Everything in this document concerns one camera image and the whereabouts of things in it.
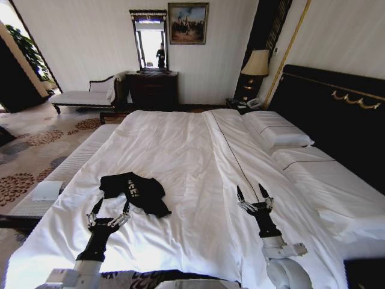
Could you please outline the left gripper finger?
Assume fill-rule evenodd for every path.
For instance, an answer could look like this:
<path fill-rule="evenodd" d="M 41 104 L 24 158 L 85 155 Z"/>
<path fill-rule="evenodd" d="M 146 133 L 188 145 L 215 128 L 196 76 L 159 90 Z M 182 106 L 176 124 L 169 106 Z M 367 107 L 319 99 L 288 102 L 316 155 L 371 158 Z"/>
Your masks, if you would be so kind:
<path fill-rule="evenodd" d="M 110 221 L 108 223 L 108 226 L 110 227 L 116 227 L 116 226 L 123 226 L 131 217 L 129 215 L 129 209 L 130 209 L 130 203 L 129 201 L 127 200 L 125 202 L 125 205 L 123 207 L 123 211 L 121 213 L 121 215 L 119 215 L 118 217 L 114 218 L 112 221 Z"/>
<path fill-rule="evenodd" d="M 104 197 L 101 197 L 100 200 L 94 205 L 91 213 L 87 214 L 87 229 L 90 231 L 92 228 L 95 228 L 96 226 L 102 225 L 102 220 L 97 218 L 97 214 L 100 211 L 100 208 L 102 206 Z"/>

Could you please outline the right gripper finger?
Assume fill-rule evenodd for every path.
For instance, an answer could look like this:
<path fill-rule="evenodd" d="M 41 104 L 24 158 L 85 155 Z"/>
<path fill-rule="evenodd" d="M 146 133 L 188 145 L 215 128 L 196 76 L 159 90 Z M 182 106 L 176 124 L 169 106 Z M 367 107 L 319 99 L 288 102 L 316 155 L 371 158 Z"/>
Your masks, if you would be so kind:
<path fill-rule="evenodd" d="M 243 193 L 239 186 L 237 186 L 237 198 L 238 198 L 238 205 L 247 213 L 254 213 L 256 211 L 256 208 L 253 206 L 253 204 L 247 202 L 244 199 Z"/>
<path fill-rule="evenodd" d="M 262 194 L 262 197 L 265 199 L 264 202 L 266 203 L 267 209 L 272 210 L 274 199 L 269 196 L 267 190 L 262 186 L 262 184 L 258 184 L 258 185 L 259 185 L 259 189 L 260 189 L 260 192 Z"/>

